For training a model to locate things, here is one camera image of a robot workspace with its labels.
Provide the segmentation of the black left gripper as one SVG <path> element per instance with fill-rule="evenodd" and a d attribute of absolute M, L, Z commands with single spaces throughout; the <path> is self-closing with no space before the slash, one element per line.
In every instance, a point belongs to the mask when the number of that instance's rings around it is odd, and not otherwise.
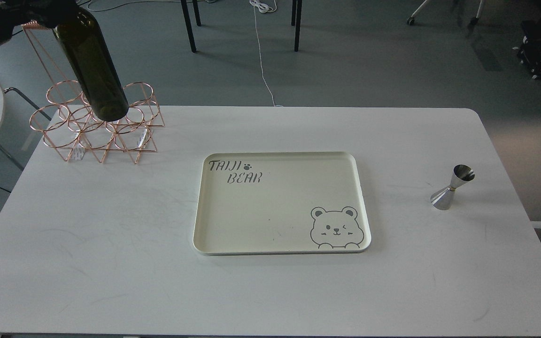
<path fill-rule="evenodd" d="M 36 21 L 53 29 L 79 9 L 75 0 L 0 0 L 0 45 L 11 39 L 15 26 Z"/>

